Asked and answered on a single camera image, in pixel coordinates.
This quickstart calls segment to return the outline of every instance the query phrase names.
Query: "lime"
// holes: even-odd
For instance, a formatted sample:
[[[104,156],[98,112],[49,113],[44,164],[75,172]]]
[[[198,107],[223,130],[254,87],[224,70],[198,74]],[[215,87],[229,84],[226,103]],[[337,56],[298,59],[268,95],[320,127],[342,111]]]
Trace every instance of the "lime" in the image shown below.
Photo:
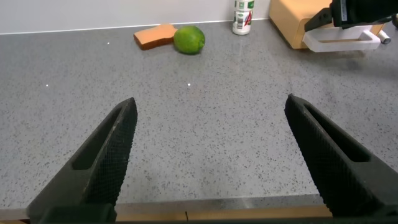
[[[174,45],[181,53],[197,54],[205,46],[205,35],[195,26],[185,26],[175,32]]]

